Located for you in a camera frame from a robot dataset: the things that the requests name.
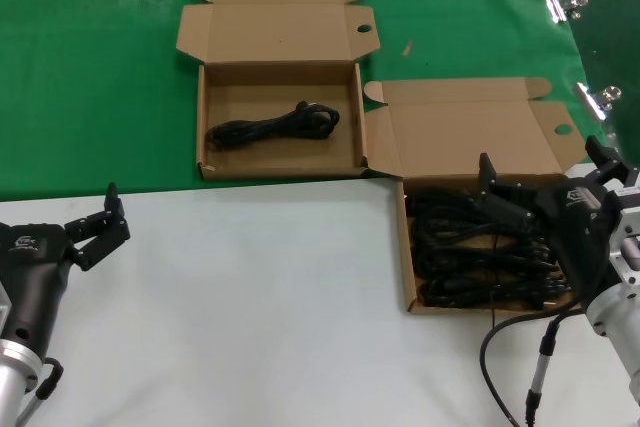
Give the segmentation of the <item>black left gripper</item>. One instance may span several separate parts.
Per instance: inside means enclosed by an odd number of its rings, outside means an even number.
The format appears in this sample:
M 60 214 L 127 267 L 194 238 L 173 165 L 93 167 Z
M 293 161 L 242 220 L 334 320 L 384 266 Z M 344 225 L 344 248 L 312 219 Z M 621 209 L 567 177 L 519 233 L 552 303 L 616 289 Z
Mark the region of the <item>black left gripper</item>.
M 67 223 L 1 226 L 1 285 L 11 308 L 1 338 L 45 355 L 71 266 L 84 272 L 131 237 L 122 200 L 110 183 L 103 210 Z

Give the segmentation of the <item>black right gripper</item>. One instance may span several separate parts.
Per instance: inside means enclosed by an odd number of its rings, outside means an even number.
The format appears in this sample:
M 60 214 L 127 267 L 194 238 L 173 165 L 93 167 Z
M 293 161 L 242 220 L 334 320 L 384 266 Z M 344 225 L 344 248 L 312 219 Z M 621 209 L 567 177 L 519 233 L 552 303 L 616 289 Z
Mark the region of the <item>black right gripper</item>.
M 614 216 L 602 208 L 607 195 L 604 185 L 618 180 L 623 186 L 635 186 L 638 179 L 638 168 L 596 136 L 587 137 L 585 150 L 594 164 L 587 180 L 563 180 L 539 188 L 500 180 L 483 152 L 477 200 L 482 212 L 519 232 L 537 232 L 540 221 L 547 244 L 583 308 L 619 282 L 609 262 Z

